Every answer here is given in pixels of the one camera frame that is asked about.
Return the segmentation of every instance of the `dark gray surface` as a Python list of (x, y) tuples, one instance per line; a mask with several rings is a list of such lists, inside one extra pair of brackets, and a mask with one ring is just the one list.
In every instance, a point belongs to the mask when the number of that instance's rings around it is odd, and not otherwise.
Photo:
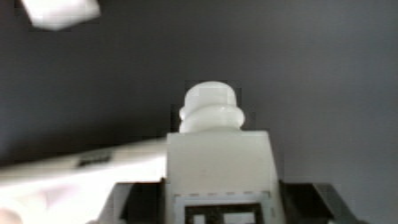
[(50, 33), (0, 2), (2, 165), (162, 136), (187, 87), (228, 80), (285, 180), (398, 223), (398, 1), (102, 3)]

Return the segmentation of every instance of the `white robot part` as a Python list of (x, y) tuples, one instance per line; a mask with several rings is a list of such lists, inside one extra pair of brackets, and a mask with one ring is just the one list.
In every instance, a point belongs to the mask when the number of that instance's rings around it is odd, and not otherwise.
[(246, 115), (237, 107), (233, 88), (224, 83), (205, 82), (189, 90), (180, 117), (182, 133), (212, 129), (240, 130)]
[(167, 224), (285, 224), (269, 133), (240, 131), (224, 83), (194, 86), (180, 115), (180, 133), (167, 136)]

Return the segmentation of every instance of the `white plastic part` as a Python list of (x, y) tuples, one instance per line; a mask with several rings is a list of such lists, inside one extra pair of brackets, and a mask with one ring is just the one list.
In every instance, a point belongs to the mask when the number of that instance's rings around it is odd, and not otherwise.
[(0, 209), (24, 224), (88, 224), (98, 219), (118, 182), (160, 182), (166, 177), (164, 140), (98, 150), (109, 163), (79, 168), (82, 155), (11, 167), (0, 172)]
[(22, 0), (32, 25), (61, 30), (100, 16), (96, 0)]
[(223, 82), (205, 82), (189, 90), (180, 117), (182, 133), (212, 129), (240, 130), (246, 115), (237, 107), (233, 88)]
[(167, 135), (167, 224), (187, 206), (262, 204), (267, 224), (285, 224), (279, 179), (265, 131), (240, 131), (244, 113), (231, 87), (189, 90), (180, 133)]

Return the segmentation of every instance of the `white block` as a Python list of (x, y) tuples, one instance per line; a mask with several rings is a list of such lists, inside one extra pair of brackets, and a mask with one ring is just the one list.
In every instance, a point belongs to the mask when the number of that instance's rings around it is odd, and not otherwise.
[(38, 28), (61, 30), (100, 16), (96, 0), (24, 0)]

